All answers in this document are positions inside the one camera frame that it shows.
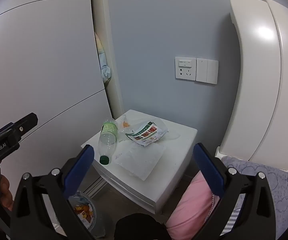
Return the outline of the person's left hand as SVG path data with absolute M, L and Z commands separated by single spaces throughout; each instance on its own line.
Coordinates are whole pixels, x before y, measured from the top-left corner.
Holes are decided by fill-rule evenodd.
M 13 197 L 9 190 L 9 181 L 4 175 L 0 179 L 0 203 L 3 207 L 12 211 Z

